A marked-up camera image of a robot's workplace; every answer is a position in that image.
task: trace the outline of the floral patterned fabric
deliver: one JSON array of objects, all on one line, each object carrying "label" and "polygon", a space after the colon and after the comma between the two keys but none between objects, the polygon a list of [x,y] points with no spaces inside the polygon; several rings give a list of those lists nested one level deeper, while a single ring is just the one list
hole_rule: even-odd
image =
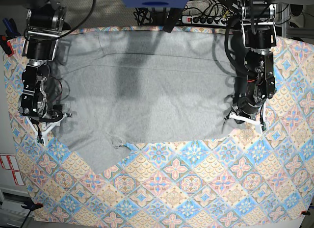
[{"label": "floral patterned fabric", "polygon": [[[161,30],[106,27],[78,30]],[[176,31],[223,30],[175,27]],[[293,220],[314,195],[314,47],[277,38],[277,93],[266,103],[269,130],[251,125],[223,139],[127,146],[131,155],[96,175],[49,136],[37,146],[17,112],[23,90],[23,38],[11,40],[4,80],[16,157],[36,203],[35,220],[95,227],[239,227]]]}]

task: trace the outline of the gray cloth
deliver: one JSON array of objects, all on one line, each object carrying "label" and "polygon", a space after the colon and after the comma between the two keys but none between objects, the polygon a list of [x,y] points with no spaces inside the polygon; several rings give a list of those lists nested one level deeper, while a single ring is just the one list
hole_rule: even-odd
[{"label": "gray cloth", "polygon": [[96,174],[128,156],[126,142],[221,138],[236,127],[224,125],[236,74],[220,34],[74,35],[52,67],[63,79],[63,110],[73,114],[54,134]]}]

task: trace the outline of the power strip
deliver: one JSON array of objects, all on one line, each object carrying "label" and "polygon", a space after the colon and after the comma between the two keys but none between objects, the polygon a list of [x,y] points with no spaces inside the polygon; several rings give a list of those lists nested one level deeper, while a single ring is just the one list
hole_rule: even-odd
[{"label": "power strip", "polygon": [[210,25],[210,26],[219,26],[219,27],[226,27],[227,26],[227,20],[222,18],[216,20],[212,17],[202,17],[200,18],[199,16],[182,16],[181,17],[181,22],[182,24],[186,25]]}]

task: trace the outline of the patterned tablecloth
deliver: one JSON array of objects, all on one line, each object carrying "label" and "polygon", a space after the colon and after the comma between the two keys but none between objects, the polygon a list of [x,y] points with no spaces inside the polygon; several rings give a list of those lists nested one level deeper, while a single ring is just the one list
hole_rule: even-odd
[{"label": "patterned tablecloth", "polygon": [[[106,27],[79,30],[160,30]],[[224,32],[176,27],[176,31]],[[17,112],[23,38],[11,40],[4,79],[16,156],[36,203],[35,220],[96,227],[239,227],[300,217],[314,195],[314,46],[277,38],[278,92],[267,102],[270,129],[251,125],[223,139],[128,145],[130,157],[96,175],[50,135],[36,146]]]}]

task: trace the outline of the gray fabric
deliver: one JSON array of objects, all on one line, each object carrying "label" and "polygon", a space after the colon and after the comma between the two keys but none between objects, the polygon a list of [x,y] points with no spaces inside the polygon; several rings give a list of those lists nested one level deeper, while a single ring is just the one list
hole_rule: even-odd
[{"label": "gray fabric", "polygon": [[96,174],[128,156],[126,142],[220,138],[236,127],[223,127],[235,83],[223,35],[86,33],[61,41],[55,61],[73,117],[54,133]]}]

